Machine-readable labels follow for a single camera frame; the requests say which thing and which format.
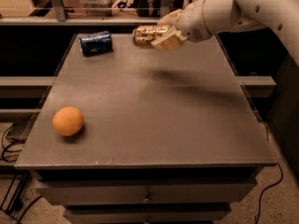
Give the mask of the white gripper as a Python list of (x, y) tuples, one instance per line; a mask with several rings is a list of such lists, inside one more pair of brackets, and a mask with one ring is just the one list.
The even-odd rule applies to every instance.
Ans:
[(158, 25), (172, 25), (161, 37), (151, 42), (159, 50), (177, 49), (188, 39), (198, 43), (208, 40), (212, 33), (206, 28), (204, 4), (206, 0), (197, 0), (183, 10), (177, 9), (157, 21)]

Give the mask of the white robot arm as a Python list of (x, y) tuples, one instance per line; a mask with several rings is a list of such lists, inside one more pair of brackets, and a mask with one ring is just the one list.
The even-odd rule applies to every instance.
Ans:
[(201, 42), (221, 32), (267, 27), (299, 63), (299, 0), (199, 0), (158, 23), (170, 29), (151, 42), (157, 50), (176, 49), (185, 41)]

